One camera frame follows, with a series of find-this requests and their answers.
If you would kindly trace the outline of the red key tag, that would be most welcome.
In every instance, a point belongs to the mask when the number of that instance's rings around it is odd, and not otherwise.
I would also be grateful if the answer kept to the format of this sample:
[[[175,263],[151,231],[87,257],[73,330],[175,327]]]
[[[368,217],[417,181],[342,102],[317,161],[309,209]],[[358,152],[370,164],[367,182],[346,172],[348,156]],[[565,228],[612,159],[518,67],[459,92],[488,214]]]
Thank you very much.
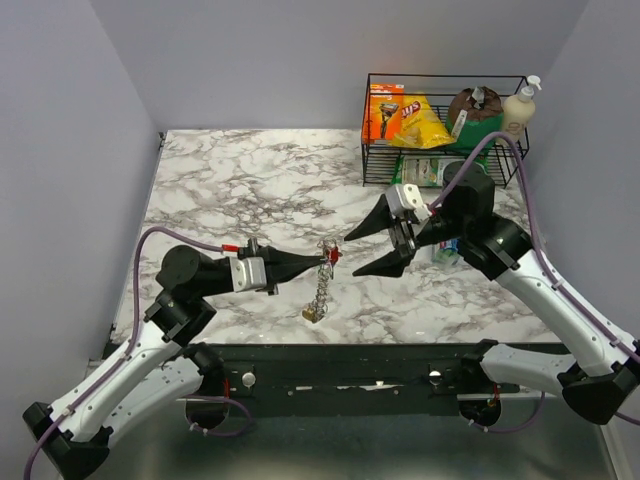
[[[328,261],[332,264],[335,265],[339,259],[343,256],[342,252],[339,250],[338,247],[334,247],[331,248],[328,251]]]

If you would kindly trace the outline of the yellow key tag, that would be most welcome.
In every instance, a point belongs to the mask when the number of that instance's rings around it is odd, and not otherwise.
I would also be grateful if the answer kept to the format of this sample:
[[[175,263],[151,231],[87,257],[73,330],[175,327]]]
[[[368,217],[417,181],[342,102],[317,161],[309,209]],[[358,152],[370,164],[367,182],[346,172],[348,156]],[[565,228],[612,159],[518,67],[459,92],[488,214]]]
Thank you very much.
[[[311,323],[317,323],[321,320],[321,316],[318,314],[318,312],[313,309],[313,308],[305,308],[302,310],[302,317],[311,322]]]

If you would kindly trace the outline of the round metal keyring disc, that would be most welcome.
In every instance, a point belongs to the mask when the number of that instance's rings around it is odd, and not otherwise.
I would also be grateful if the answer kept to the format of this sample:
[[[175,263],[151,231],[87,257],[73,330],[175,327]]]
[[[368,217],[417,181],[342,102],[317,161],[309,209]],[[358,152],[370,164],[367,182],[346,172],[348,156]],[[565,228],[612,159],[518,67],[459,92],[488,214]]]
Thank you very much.
[[[318,267],[317,275],[317,287],[316,293],[311,302],[309,302],[305,308],[313,308],[321,316],[321,320],[327,313],[327,302],[329,298],[329,283],[334,278],[335,265],[332,265],[328,261],[328,251],[331,248],[338,247],[338,243],[335,239],[323,239],[318,243],[318,248],[321,250],[322,255],[325,256],[326,262]]]

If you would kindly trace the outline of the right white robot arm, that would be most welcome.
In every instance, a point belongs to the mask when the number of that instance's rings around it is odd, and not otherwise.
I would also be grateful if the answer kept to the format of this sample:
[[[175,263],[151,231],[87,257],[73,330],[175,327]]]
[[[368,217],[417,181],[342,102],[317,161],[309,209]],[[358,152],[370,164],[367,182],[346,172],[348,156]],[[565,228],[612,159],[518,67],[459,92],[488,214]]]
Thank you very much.
[[[548,354],[483,341],[460,367],[462,384],[474,392],[493,383],[529,387],[562,398],[593,424],[607,424],[639,386],[638,341],[556,276],[520,225],[495,213],[495,182],[480,165],[449,164],[443,193],[431,209],[418,186],[390,186],[346,238],[386,230],[393,249],[353,274],[399,278],[419,248],[457,241],[468,265],[519,298],[568,350]]]

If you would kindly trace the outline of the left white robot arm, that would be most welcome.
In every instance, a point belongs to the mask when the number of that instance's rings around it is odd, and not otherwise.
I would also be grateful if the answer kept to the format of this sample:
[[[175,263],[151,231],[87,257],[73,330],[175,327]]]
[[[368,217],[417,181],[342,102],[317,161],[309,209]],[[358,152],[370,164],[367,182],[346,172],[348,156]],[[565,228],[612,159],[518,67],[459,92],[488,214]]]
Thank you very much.
[[[24,411],[36,441],[24,478],[44,453],[62,478],[86,479],[121,436],[165,404],[192,395],[226,403],[222,360],[194,340],[216,314],[208,298],[247,291],[274,295],[279,285],[328,260],[256,240],[214,246],[171,236],[180,243],[162,259],[156,275],[161,291],[146,310],[133,309],[129,337],[67,393]]]

